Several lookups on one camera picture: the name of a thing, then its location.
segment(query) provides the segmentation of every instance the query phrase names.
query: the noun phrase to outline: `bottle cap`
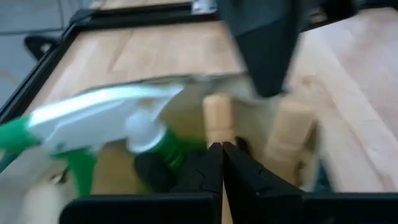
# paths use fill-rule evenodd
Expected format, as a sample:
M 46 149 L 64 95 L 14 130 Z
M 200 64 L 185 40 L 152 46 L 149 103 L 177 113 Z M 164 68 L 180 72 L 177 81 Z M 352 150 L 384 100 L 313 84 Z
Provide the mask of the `bottle cap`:
M 128 117 L 125 126 L 127 148 L 140 154 L 150 151 L 161 142 L 166 133 L 166 126 L 159 119 L 151 119 L 150 112 L 137 110 Z

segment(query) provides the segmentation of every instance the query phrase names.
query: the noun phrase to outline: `floor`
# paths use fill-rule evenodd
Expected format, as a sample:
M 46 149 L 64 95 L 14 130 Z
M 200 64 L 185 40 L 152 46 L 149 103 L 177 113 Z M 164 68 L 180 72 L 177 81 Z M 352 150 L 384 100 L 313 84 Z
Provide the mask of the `floor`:
M 32 30 L 61 30 L 79 8 L 93 0 L 0 1 L 0 106 L 27 76 L 36 61 L 25 50 L 24 37 Z M 58 36 L 61 31 L 41 32 Z

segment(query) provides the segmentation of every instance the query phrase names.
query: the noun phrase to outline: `green spray bottle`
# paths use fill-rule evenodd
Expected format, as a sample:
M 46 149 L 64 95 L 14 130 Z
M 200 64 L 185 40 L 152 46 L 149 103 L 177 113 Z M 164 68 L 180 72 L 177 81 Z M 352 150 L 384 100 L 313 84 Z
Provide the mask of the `green spray bottle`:
M 40 146 L 65 159 L 80 196 L 90 194 L 96 153 L 111 141 L 127 139 L 131 152 L 155 152 L 178 172 L 182 142 L 159 115 L 182 90 L 182 85 L 134 84 L 89 91 L 0 126 L 0 149 L 20 153 Z

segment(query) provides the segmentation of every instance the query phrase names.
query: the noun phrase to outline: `gray floor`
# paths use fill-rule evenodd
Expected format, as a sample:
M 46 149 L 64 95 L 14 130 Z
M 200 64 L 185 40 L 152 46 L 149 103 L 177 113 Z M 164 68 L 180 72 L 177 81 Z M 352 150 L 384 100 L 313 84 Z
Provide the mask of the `gray floor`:
M 92 1 L 0 1 L 0 106 L 7 101 L 36 63 L 23 46 L 23 39 L 27 35 L 23 31 L 65 27 L 76 10 L 88 7 Z M 60 33 L 46 34 L 57 36 Z

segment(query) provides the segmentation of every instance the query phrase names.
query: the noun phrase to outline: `wooden table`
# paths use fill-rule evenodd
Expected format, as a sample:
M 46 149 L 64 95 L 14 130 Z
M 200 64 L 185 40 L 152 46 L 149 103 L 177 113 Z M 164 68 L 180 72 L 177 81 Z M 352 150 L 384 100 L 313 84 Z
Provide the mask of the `wooden table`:
M 170 0 L 109 0 L 97 6 L 160 2 Z M 397 22 L 393 9 L 374 9 L 311 30 L 290 69 L 292 92 L 316 106 L 323 157 L 339 191 L 398 189 Z M 27 113 L 96 85 L 242 71 L 222 22 L 87 32 L 76 38 Z M 15 223 L 27 190 L 51 164 L 42 151 L 32 150 L 0 174 L 0 221 Z

